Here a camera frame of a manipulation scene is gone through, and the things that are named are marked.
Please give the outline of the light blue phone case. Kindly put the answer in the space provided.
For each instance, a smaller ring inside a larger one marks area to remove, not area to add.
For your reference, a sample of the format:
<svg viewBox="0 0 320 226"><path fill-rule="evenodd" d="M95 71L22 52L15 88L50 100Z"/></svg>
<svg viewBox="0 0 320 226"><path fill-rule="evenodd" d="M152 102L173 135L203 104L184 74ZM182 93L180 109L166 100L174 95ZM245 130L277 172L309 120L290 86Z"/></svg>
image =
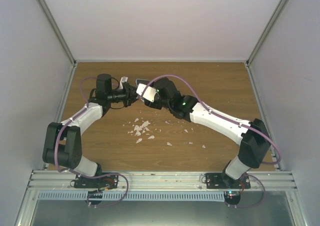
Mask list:
<svg viewBox="0 0 320 226"><path fill-rule="evenodd" d="M147 85L147 84L149 83L149 81L146 80L146 79L136 79L135 82L136 82L136 85L137 85L137 86L138 86L139 84Z"/></svg>

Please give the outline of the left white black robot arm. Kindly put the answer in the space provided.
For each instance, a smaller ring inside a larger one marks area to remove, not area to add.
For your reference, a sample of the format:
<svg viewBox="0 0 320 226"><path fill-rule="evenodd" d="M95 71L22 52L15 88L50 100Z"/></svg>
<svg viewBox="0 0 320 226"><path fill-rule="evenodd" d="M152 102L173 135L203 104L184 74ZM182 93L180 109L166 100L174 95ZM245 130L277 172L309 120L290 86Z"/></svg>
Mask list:
<svg viewBox="0 0 320 226"><path fill-rule="evenodd" d="M58 172L69 171L84 177L92 188L103 183L103 175L98 172L99 165L87 159L82 153L82 134L111 109L112 104L122 103L129 107L138 100L137 87L128 83L128 78L117 80L113 88L110 74L86 77L81 85L89 79L95 80L95 88L85 104L77 113L61 122L48 125L44 141L42 160L55 166Z"/></svg>

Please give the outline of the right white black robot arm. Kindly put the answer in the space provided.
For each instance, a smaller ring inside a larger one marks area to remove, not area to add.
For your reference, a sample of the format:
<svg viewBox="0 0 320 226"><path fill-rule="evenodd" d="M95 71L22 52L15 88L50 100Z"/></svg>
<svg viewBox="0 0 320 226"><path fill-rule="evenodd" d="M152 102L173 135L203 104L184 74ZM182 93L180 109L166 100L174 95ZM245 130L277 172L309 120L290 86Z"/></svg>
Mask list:
<svg viewBox="0 0 320 226"><path fill-rule="evenodd" d="M167 77L150 83L137 80L137 94L150 108L167 109L175 118L208 127L235 142L237 156L221 173L221 182L228 189L234 188L250 169L262 164L270 149L269 135L260 119L239 119L208 106L196 95L182 95Z"/></svg>

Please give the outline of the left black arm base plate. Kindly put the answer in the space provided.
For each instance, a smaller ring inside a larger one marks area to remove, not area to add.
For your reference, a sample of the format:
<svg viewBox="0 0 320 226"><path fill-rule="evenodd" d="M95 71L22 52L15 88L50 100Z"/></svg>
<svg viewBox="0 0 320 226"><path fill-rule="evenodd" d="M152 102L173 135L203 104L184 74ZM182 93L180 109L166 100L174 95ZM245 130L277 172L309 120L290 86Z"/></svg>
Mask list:
<svg viewBox="0 0 320 226"><path fill-rule="evenodd" d="M69 185L75 189L116 189L118 187L118 175L108 175L101 178L87 178L83 176L76 176Z"/></svg>

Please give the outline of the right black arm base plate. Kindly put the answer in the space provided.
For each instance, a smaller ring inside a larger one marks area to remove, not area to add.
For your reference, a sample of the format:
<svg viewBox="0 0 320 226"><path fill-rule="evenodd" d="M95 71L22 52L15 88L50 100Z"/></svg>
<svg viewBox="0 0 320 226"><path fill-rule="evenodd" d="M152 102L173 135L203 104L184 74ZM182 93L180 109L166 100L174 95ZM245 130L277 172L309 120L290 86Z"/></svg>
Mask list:
<svg viewBox="0 0 320 226"><path fill-rule="evenodd" d="M200 181L206 184L207 189L241 190L251 188L248 176L241 179L232 179L223 172L207 172L200 177Z"/></svg>

